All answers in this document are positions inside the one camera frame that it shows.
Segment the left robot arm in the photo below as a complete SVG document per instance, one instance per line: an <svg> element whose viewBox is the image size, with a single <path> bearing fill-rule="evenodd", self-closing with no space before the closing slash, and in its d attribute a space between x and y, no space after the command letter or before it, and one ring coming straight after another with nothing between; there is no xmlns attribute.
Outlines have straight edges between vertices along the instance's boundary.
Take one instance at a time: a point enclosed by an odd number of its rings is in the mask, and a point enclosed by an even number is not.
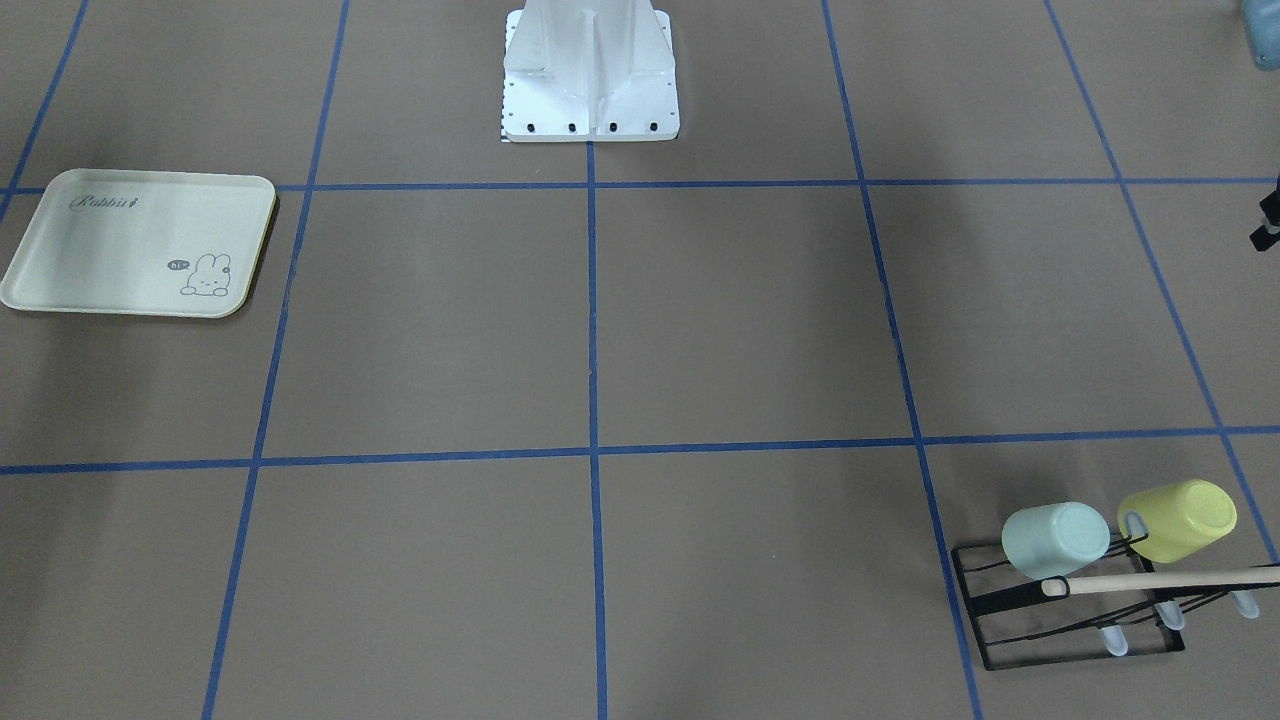
<svg viewBox="0 0 1280 720"><path fill-rule="evenodd" d="M1266 72L1279 69L1279 1L1242 1L1242 18L1251 60Z"/></svg>

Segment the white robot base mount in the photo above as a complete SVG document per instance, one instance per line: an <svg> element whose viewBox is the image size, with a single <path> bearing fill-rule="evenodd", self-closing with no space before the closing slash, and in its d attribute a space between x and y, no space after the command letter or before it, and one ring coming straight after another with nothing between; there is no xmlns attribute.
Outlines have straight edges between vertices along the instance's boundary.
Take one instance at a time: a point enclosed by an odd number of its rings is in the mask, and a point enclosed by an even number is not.
<svg viewBox="0 0 1280 720"><path fill-rule="evenodd" d="M500 138L509 143L678 137L669 14L649 1L527 1L504 22Z"/></svg>

